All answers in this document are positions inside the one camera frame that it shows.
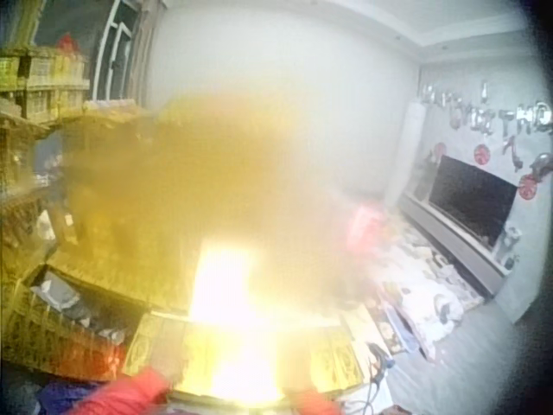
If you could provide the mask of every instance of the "sleeve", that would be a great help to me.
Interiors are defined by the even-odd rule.
[[[73,408],[69,415],[139,415],[170,387],[152,368],[106,385]]]
[[[316,390],[295,394],[290,399],[300,415],[340,415],[338,405]]]

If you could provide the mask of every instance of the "floor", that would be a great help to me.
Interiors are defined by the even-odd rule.
[[[435,364],[399,354],[388,374],[394,403],[425,415],[490,413],[509,380],[524,331],[490,301],[437,345]]]

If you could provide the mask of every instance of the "ceiling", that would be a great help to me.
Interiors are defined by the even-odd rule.
[[[421,63],[534,53],[515,0],[163,0],[286,7],[355,27]]]

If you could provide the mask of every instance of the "white wall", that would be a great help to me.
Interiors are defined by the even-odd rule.
[[[416,95],[415,62],[346,25],[267,3],[182,4],[156,34],[150,108],[179,93],[283,89],[339,185],[384,189]]]
[[[553,104],[539,62],[533,58],[424,67],[421,75],[423,84],[435,84],[442,90],[460,93],[465,102],[476,105],[480,104],[482,80],[488,81],[488,106],[495,111],[515,111],[519,104],[533,105],[538,99]],[[511,134],[516,133],[514,122],[510,127]],[[426,156],[436,143],[443,142],[448,156],[477,165],[474,147],[485,144],[490,149],[491,159],[488,164],[479,167],[518,185],[520,177],[531,172],[530,165],[535,157],[541,152],[551,151],[552,140],[548,134],[520,134],[516,141],[517,153],[524,161],[524,167],[515,173],[511,151],[502,154],[503,125],[500,120],[494,120],[493,128],[495,133],[488,138],[467,126],[455,131],[449,126],[448,110],[433,106],[427,112],[424,125],[422,155]],[[517,195],[513,202],[509,219],[523,233],[514,248],[520,255],[520,262],[496,297],[512,321],[518,320],[527,310],[538,292],[543,275],[550,235],[552,176],[549,174],[538,184],[534,199],[526,201]]]

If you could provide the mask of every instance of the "black tv screen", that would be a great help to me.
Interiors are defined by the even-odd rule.
[[[516,193],[513,184],[443,156],[429,202],[492,247],[503,231]]]

